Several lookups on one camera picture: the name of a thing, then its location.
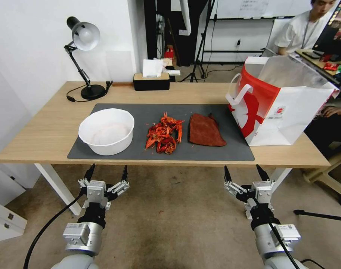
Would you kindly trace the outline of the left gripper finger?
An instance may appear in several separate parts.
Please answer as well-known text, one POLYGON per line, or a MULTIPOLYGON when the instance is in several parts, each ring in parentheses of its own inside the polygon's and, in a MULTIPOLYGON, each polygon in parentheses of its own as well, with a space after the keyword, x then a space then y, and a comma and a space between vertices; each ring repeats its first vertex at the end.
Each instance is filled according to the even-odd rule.
POLYGON ((95 163, 92 164, 91 167, 86 171, 84 177, 78 180, 81 192, 86 192, 87 186, 89 185, 91 178, 93 176, 95 166, 96 166, 95 163))
POLYGON ((127 165, 125 165, 121 180, 107 189, 107 198, 109 200, 115 200, 120 195, 122 195, 129 187, 130 183, 128 181, 128 169, 127 165))

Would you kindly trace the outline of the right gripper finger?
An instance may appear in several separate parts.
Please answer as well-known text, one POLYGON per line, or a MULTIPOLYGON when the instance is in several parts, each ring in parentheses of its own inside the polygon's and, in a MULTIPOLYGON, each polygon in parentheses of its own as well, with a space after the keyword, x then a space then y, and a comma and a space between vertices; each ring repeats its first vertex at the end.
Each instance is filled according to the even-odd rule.
POLYGON ((273 188, 275 181, 270 180, 267 172, 263 170, 258 164, 256 165, 256 168, 261 178, 261 181, 256 183, 256 188, 273 188))
POLYGON ((248 191, 232 181, 227 166, 224 166, 224 188, 237 200, 248 200, 248 191))

